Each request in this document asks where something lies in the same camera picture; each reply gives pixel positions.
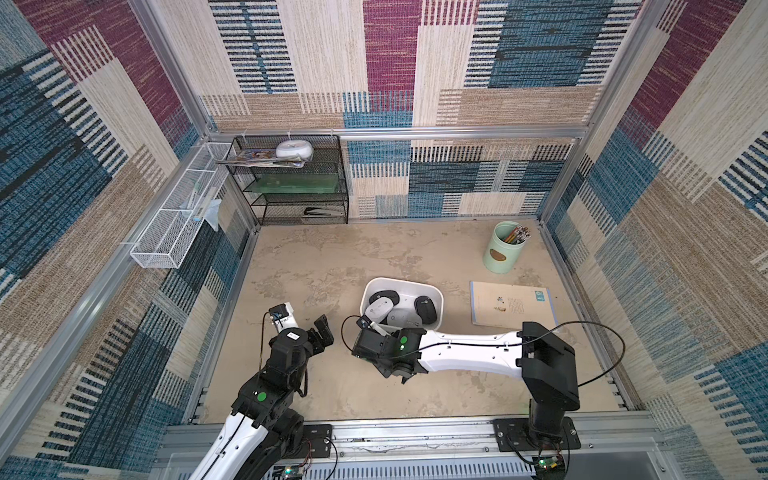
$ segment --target black cable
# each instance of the black cable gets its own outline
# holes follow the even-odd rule
[[[261,317],[261,350],[259,351],[259,371],[261,371],[261,360],[264,357],[264,323],[266,322],[266,316],[269,314],[269,312],[266,312],[264,313],[264,316]]]
[[[356,316],[357,318],[360,318],[360,315],[350,315],[350,316],[346,317],[343,322],[341,322],[341,341],[344,342],[344,346],[350,352],[352,352],[352,349],[349,348],[349,345],[346,344],[346,340],[344,340],[344,324],[346,323],[347,320],[351,319],[354,316]]]
[[[520,342],[520,343],[512,343],[511,345],[502,345],[502,344],[476,345],[474,343],[438,342],[438,343],[433,343],[432,345],[423,346],[423,347],[419,348],[418,350],[410,352],[410,353],[404,353],[402,355],[397,355],[397,356],[390,356],[390,357],[388,357],[388,359],[390,359],[390,360],[401,359],[401,358],[410,356],[413,353],[422,352],[422,351],[424,351],[424,350],[426,350],[428,348],[431,348],[433,346],[439,346],[439,345],[485,346],[485,347],[494,347],[494,348],[506,348],[506,347],[510,347],[510,346],[523,346],[523,345],[527,345],[529,343],[536,342],[537,340],[540,340],[540,339],[544,338],[545,336],[549,335],[550,333],[554,332],[556,329],[558,329],[558,328],[560,328],[562,326],[571,325],[572,323],[586,323],[586,324],[589,324],[589,325],[601,326],[601,327],[603,327],[605,329],[608,329],[611,332],[613,332],[617,337],[619,337],[619,340],[621,341],[621,355],[619,355],[619,359],[616,360],[616,363],[611,365],[611,367],[609,369],[605,370],[604,372],[602,372],[600,375],[594,377],[593,379],[589,379],[586,382],[579,383],[578,386],[581,387],[581,386],[587,385],[588,383],[592,383],[595,380],[601,378],[603,375],[606,375],[607,373],[613,371],[617,366],[619,366],[619,363],[621,363],[621,360],[624,359],[624,354],[627,352],[627,344],[624,341],[624,339],[621,338],[621,335],[619,335],[619,333],[616,330],[610,328],[608,325],[603,325],[602,323],[598,323],[598,322],[588,322],[587,320],[573,320],[571,322],[563,322],[560,325],[557,325],[555,328],[547,330],[546,333],[543,333],[540,336],[537,336],[536,338],[534,338],[532,340],[526,340],[525,342]]]
[[[526,460],[523,458],[523,455],[520,454],[520,451],[516,446],[512,444],[512,442],[509,439],[509,435],[507,435],[507,445],[509,445],[509,448],[512,449],[512,451],[518,456],[519,459],[521,459],[524,463],[527,463],[529,465],[536,466],[536,462],[533,462],[532,460]],[[538,451],[538,456],[541,456],[541,450]]]
[[[333,477],[333,474],[336,473],[336,466],[339,464],[339,451],[336,450],[336,445],[333,443],[333,440],[331,440],[330,437],[326,437],[326,438],[328,439],[328,442],[330,442],[331,446],[333,447],[333,451],[336,452],[336,461],[333,463],[333,470],[331,470],[331,472],[326,477],[326,480],[330,480],[330,478]]]
[[[568,476],[568,467],[571,466],[571,441],[568,440],[568,433],[565,434],[565,447],[568,449],[568,461],[565,463],[565,473],[563,474],[563,480]]]
[[[618,333],[616,330],[614,330],[614,329],[610,328],[610,327],[609,327],[609,326],[607,326],[607,325],[603,325],[602,323],[596,323],[596,322],[590,322],[590,323],[593,323],[594,325],[599,325],[599,326],[602,326],[602,327],[603,327],[603,328],[605,328],[605,329],[609,329],[609,330],[610,330],[611,332],[613,332],[613,333],[614,333],[614,334],[615,334],[617,337],[619,337],[619,340],[621,341],[621,355],[619,355],[619,359],[618,359],[618,360],[616,360],[616,362],[614,362],[614,364],[613,364],[613,365],[611,365],[611,367],[610,367],[608,370],[605,370],[605,371],[604,371],[604,372],[602,372],[600,375],[598,375],[598,376],[596,376],[596,377],[594,377],[594,378],[591,378],[591,379],[587,380],[586,382],[582,382],[582,383],[579,383],[579,384],[578,384],[578,386],[579,386],[579,387],[585,386],[585,385],[587,385],[588,383],[592,383],[592,382],[594,382],[595,380],[597,380],[597,379],[601,378],[603,375],[607,375],[609,372],[613,371],[613,369],[615,369],[616,367],[618,367],[618,366],[619,366],[619,363],[621,363],[621,360],[623,360],[623,359],[624,359],[624,354],[627,352],[627,344],[626,344],[626,342],[624,341],[624,339],[623,339],[623,338],[621,338],[621,335],[619,335],[619,333]]]

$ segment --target patterned wallpaper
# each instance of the patterned wallpaper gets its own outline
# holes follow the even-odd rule
[[[0,402],[197,134],[125,0],[0,0]]]
[[[125,0],[0,0],[0,402],[196,139]],[[134,268],[0,477],[148,471],[240,259],[224,200],[184,268]]]
[[[549,229],[686,476],[766,478],[768,2],[673,0],[619,98]]]
[[[135,266],[38,411],[0,478],[146,478],[181,423],[250,229],[220,194],[181,268]]]
[[[157,0],[221,130],[582,124],[641,0]],[[352,218],[536,214],[572,138],[350,141]]]

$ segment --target marble-patterned floor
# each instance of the marble-patterned floor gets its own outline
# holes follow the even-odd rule
[[[309,364],[309,395],[296,396],[292,408],[308,420],[371,419],[447,415],[526,413],[528,389],[519,379],[464,371],[418,375],[405,385],[384,379],[367,362],[355,359],[341,341],[345,317],[359,314],[366,284],[388,276],[437,286],[445,297],[441,331],[493,334],[501,329],[472,325],[470,280],[545,286],[559,323],[578,319],[557,270],[535,228],[513,271],[491,273],[482,253],[497,220],[356,223],[319,227],[266,227],[261,230],[250,268],[227,331],[210,389],[203,422],[223,422],[240,386],[257,370],[261,319],[271,306],[290,301],[300,326],[309,328],[327,315],[336,342]],[[358,327],[347,322],[351,345]],[[265,340],[275,335],[265,327]],[[576,350],[578,378],[601,367],[580,326],[558,335]],[[265,358],[269,346],[265,343]],[[616,410],[605,380],[580,389],[581,411]]]

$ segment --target white wire basket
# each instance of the white wire basket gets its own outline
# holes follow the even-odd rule
[[[136,263],[143,268],[181,266],[210,202],[227,179],[227,169],[216,162],[229,150],[228,143],[207,143],[197,152],[131,249]]]

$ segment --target aluminum frame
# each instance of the aluminum frame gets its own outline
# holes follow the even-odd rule
[[[558,179],[554,182],[554,185],[550,190],[544,209],[541,211],[541,218],[544,222],[549,221],[552,212],[565,193],[565,189],[571,182],[571,178],[573,178],[576,173],[576,168],[589,146],[592,134],[600,127],[605,119],[608,108],[614,103],[616,94],[621,89],[624,79],[627,77],[632,65],[639,58],[643,47],[647,44],[648,36],[667,10],[670,0],[646,0],[646,3],[647,5],[643,9],[644,11],[640,13],[641,16],[634,28],[634,32],[625,43],[626,48],[624,53],[619,58],[613,74],[607,80],[607,86],[605,87],[603,94],[598,99],[598,104],[595,105],[595,108],[592,111],[586,135],[581,139],[578,146],[574,146],[574,148],[571,149],[571,152],[568,154],[568,158],[565,161],[565,165],[563,165],[562,170],[560,170]]]
[[[149,39],[154,53],[160,60],[160,64],[165,70],[170,84],[173,85],[176,95],[181,101],[187,116],[192,125],[197,130],[197,134],[203,136],[213,130],[213,124],[208,118],[205,107],[199,102],[197,95],[192,90],[187,76],[181,69],[173,48],[167,40],[165,30],[158,20],[157,13],[153,10],[151,1],[148,0],[128,0],[128,4],[134,11],[139,25],[144,30],[144,34]]]
[[[43,347],[26,374],[4,402],[0,412],[0,466],[21,439],[56,382],[77,354],[85,337],[118,292],[123,281],[136,265],[131,249],[147,228],[155,212],[159,210],[171,189],[202,148],[198,141],[179,162],[176,170],[157,192],[152,203],[141,214],[122,243],[106,262],[101,272],[85,291],[69,315],[58,327],[53,337]]]
[[[649,412],[573,412],[569,416],[574,420],[582,444],[582,448],[572,450],[571,455],[644,452],[659,479],[683,478],[663,434],[656,428]],[[397,468],[414,461],[435,461],[441,465],[462,465],[463,461],[481,464],[519,462],[514,454],[498,451],[492,421],[500,418],[525,419],[526,416],[339,420],[312,421],[306,424],[333,425],[333,443],[339,453],[339,468],[347,472],[357,472],[356,469],[361,465],[367,467],[374,464],[380,468]],[[157,452],[150,479],[176,480],[179,475],[194,470],[220,429],[221,424],[168,427]],[[537,452],[523,451],[522,454],[535,455]],[[331,458],[314,459],[313,468],[317,466],[327,470],[335,460],[333,453]],[[288,463],[290,461],[285,460],[276,465]],[[408,476],[413,475],[392,475],[393,478]],[[472,475],[469,478],[493,476]]]
[[[550,234],[546,224],[542,223],[538,230],[541,234],[541,239],[544,241],[544,245],[549,252],[549,256],[552,258],[554,268],[558,271],[560,280],[562,280],[563,286],[565,286],[565,292],[568,294],[568,298],[571,299],[571,305],[574,307],[578,319],[582,321],[586,320],[589,322],[599,321],[599,319],[592,318],[589,315],[589,312],[584,308],[584,299],[581,298],[581,294],[576,288],[576,284],[573,280],[573,277],[571,276],[571,272],[568,270],[568,266],[565,265],[563,257],[560,255],[558,248],[555,246],[554,239],[552,238],[552,235]],[[584,331],[587,333],[589,343],[592,346],[592,350],[594,351],[595,356],[598,358],[600,365],[604,369],[607,369],[613,365],[614,360],[612,360],[611,356],[608,355],[608,351],[606,350],[605,345],[602,343],[600,336],[598,335],[598,329],[600,327],[590,324],[584,324],[583,327]],[[621,379],[621,377],[618,375],[612,375],[611,378],[614,380],[614,384],[618,388],[619,395],[621,396],[621,399],[624,400],[624,405],[627,407],[627,409],[637,409],[638,406],[632,402],[632,397],[629,395],[629,390],[627,389],[627,386],[624,384],[624,381]]]
[[[583,137],[583,124],[527,124],[500,127],[381,127],[381,128],[290,128],[288,130],[242,130],[210,133],[210,141],[232,141],[249,135],[338,135],[345,141],[362,140],[461,140],[472,138]]]

